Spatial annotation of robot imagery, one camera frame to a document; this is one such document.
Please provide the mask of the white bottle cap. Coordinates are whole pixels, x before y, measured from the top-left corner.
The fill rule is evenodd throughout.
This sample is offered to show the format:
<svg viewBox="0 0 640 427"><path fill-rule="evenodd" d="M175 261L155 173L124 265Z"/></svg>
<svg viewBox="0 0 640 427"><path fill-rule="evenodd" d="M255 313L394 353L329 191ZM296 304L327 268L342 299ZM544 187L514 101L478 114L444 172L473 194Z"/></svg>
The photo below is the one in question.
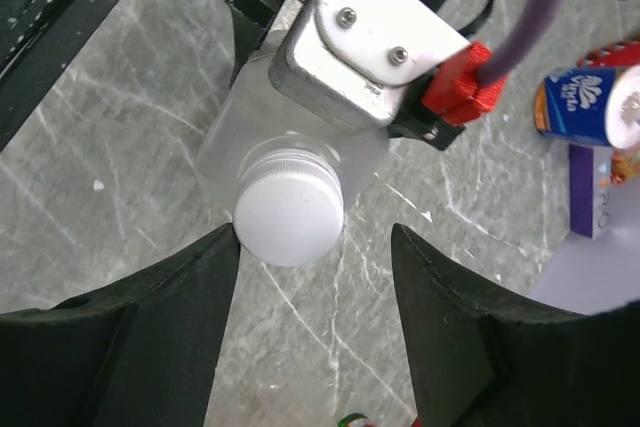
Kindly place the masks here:
<svg viewBox="0 0 640 427"><path fill-rule="evenodd" d="M309 151L284 148L258 157L239 178L232 219L252 255L298 267L334 246L344 216L341 184L330 164Z"/></svg>

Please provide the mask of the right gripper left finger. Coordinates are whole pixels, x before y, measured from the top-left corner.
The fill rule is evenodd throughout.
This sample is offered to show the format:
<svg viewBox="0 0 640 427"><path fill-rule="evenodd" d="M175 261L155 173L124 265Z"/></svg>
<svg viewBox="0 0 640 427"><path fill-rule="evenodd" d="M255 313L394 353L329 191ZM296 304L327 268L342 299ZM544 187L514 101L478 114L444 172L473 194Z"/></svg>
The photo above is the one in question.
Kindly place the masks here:
<svg viewBox="0 0 640 427"><path fill-rule="evenodd" d="M222 225L53 308L1 317L5 426L200 426L238 275Z"/></svg>

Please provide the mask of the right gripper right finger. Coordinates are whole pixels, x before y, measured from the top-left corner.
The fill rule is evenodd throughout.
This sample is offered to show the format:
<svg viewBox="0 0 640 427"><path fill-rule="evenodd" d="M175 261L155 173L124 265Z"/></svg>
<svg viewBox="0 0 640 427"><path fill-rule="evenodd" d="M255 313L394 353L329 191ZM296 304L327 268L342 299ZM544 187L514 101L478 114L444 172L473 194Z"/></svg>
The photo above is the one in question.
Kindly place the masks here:
<svg viewBox="0 0 640 427"><path fill-rule="evenodd" d="M581 315L512 292L409 227L392 270L422 426L635 426L639 306Z"/></svg>

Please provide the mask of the clear bottle yellow label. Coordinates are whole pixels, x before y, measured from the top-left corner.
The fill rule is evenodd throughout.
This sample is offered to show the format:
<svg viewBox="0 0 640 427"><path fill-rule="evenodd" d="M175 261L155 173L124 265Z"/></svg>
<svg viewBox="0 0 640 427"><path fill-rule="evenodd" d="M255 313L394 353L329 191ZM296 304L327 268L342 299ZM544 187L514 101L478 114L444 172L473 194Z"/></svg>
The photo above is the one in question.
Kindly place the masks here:
<svg viewBox="0 0 640 427"><path fill-rule="evenodd" d="M211 201L232 212L239 179L259 157L297 148L332 167L349 210L386 156L388 134L384 129L348 133L273 88L268 68L284 34L269 33L236 76L196 156L200 185Z"/></svg>

